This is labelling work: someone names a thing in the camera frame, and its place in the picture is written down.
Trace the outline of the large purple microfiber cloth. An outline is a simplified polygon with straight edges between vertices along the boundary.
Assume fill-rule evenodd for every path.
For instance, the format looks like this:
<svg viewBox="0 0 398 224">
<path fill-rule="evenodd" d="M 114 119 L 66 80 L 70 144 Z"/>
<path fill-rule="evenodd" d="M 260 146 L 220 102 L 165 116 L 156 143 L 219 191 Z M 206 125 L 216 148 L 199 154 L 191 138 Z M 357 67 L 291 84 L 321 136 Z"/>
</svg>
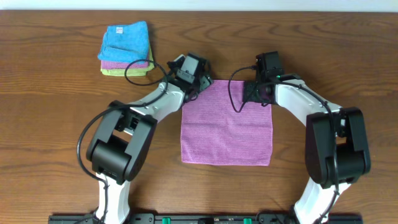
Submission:
<svg viewBox="0 0 398 224">
<path fill-rule="evenodd" d="M 214 166 L 268 166 L 272 155 L 272 108 L 246 103 L 242 81 L 217 80 L 182 107 L 182 162 Z"/>
</svg>

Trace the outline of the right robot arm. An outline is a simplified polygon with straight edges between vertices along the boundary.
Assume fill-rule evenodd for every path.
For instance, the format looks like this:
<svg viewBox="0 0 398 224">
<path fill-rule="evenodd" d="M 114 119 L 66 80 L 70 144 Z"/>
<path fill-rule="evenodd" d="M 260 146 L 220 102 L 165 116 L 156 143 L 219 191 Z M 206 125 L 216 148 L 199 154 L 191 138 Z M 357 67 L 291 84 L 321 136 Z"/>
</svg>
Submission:
<svg viewBox="0 0 398 224">
<path fill-rule="evenodd" d="M 341 194 L 371 169 L 362 111 L 330 103 L 297 75 L 245 81 L 243 100 L 278 105 L 305 126 L 305 166 L 309 180 L 284 223 L 354 223 L 330 212 Z"/>
</svg>

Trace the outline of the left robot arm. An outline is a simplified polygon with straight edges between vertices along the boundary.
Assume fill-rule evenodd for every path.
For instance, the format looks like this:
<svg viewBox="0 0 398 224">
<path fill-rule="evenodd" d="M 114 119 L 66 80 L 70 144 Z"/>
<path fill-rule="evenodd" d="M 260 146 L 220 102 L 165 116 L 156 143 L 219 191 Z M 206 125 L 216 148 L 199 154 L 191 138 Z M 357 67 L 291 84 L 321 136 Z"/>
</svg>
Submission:
<svg viewBox="0 0 398 224">
<path fill-rule="evenodd" d="M 168 77 L 142 99 L 129 104 L 113 101 L 95 118 L 99 125 L 86 151 L 100 189 L 95 223 L 127 220 L 130 183 L 144 164 L 158 123 L 195 100 L 212 83 L 209 72 L 194 78 L 193 83 Z"/>
</svg>

